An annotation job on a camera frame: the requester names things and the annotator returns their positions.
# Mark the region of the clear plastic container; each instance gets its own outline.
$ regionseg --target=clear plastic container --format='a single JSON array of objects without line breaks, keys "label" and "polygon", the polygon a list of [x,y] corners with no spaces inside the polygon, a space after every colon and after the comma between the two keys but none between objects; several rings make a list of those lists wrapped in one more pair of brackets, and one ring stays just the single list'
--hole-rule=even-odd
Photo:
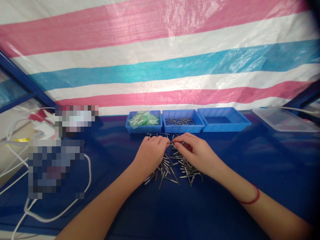
[{"label": "clear plastic container", "polygon": [[[194,125],[167,125],[166,120],[170,118],[191,118]],[[204,127],[204,123],[195,109],[163,110],[162,119],[165,133],[199,133]]]},{"label": "clear plastic container", "polygon": [[285,109],[259,108],[252,110],[270,127],[280,132],[319,132],[320,128]]},{"label": "clear plastic container", "polygon": [[233,107],[198,108],[205,127],[203,132],[240,132],[251,122]]}]

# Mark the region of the empty blue bin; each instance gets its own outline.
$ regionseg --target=empty blue bin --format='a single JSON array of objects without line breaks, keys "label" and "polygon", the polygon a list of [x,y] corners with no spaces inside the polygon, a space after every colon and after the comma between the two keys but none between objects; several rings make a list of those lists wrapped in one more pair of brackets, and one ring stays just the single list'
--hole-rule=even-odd
[{"label": "empty blue bin", "polygon": [[160,123],[159,125],[139,126],[133,129],[133,127],[130,126],[129,119],[137,115],[137,112],[130,112],[126,122],[126,129],[128,130],[128,132],[129,133],[161,133],[161,128],[162,128],[161,111],[158,111],[158,110],[150,111],[150,114],[153,114],[159,118],[159,123]]},{"label": "empty blue bin", "polygon": [[[194,125],[167,125],[170,118],[191,118]],[[204,123],[195,109],[187,110],[163,110],[162,119],[165,133],[198,133],[204,127]]]},{"label": "empty blue bin", "polygon": [[251,122],[233,107],[198,108],[204,132],[240,132]]}]

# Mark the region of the yellow tape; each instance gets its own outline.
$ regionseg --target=yellow tape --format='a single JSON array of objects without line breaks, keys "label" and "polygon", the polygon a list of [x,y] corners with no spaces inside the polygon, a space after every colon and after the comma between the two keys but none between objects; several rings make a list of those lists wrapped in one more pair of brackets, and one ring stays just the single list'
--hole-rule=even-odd
[{"label": "yellow tape", "polygon": [[30,138],[21,138],[21,139],[17,139],[14,140],[15,142],[29,142]]}]

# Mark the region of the striped tarp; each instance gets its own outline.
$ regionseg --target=striped tarp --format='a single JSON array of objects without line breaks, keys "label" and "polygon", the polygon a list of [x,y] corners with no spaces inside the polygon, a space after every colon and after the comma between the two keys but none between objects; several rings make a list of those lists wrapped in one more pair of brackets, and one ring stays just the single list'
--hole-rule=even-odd
[{"label": "striped tarp", "polygon": [[302,0],[4,0],[0,16],[7,56],[100,115],[281,106],[320,73]]}]

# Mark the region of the red string bracelet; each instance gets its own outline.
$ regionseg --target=red string bracelet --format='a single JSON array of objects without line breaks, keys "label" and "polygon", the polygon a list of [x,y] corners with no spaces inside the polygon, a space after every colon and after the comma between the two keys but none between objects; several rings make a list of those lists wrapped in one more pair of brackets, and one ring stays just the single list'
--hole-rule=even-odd
[{"label": "red string bracelet", "polygon": [[257,191],[258,191],[258,194],[257,194],[257,196],[256,196],[256,198],[255,199],[253,199],[251,202],[241,202],[241,201],[239,201],[240,203],[242,203],[242,204],[253,204],[253,203],[255,203],[256,201],[258,201],[259,200],[259,198],[260,198],[260,191],[259,191],[259,188],[257,188],[257,186],[256,185],[254,185],[253,183],[252,183],[252,185],[253,186],[255,186],[255,188],[257,189]]}]

